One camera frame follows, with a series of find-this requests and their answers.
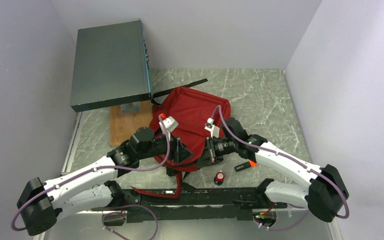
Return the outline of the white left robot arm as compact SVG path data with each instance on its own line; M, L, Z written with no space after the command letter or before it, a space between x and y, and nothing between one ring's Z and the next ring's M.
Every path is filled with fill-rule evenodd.
M152 171L168 161L184 161L192 156L181 139L171 136L169 130L164 129L156 136L152 129L142 127L130 139L77 171L46 181L38 177L30 179L16 203L18 210L11 228L36 236L57 221L87 209L117 210L125 199L116 178L130 172L144 172L139 167L143 159L163 158L158 165L146 169Z

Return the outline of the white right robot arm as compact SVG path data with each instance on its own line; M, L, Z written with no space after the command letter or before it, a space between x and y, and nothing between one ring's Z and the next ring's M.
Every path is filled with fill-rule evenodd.
M301 160L264 137L247 134L233 117L223 120L221 126L216 126L215 120L208 118L204 129L209 132L206 150L211 163L236 153L251 163L270 167L294 182L282 183L266 178L256 187L254 200L236 200L236 204L258 204L262 208L277 203L289 204L308 209L313 216L327 223L334 218L349 217L349 192L333 165L322 167Z

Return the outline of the red backpack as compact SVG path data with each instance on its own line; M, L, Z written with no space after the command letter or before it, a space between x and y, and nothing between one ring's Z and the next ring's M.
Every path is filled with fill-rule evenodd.
M204 78L152 94L153 119L149 127L157 136L160 136L162 130L159 126L158 115L172 116L178 122L178 127L172 133L175 137L180 138L188 150L193 152L193 156L178 164L175 163L175 160L170 159L165 162L166 174L176 177L174 194L154 193L134 188L137 193L152 197L177 199L180 197L184 177L201 169L197 168L197 160L204 151L205 140L210 137L209 132L205 130L207 119L214 119L214 124L220 127L221 119L227 119L231 116L229 100L193 88L207 81L208 79Z

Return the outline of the orange highlighter marker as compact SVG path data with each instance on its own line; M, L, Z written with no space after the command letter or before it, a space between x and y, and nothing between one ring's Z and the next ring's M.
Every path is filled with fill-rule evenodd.
M243 171L243 170L246 170L246 169L249 169L249 168L252 168L252 167L255 167L257 165L256 162L252 161L252 160L249 160L247 162L244 162L242 164L239 164L239 165L236 165L234 167L234 170L236 172L239 172L239 171Z

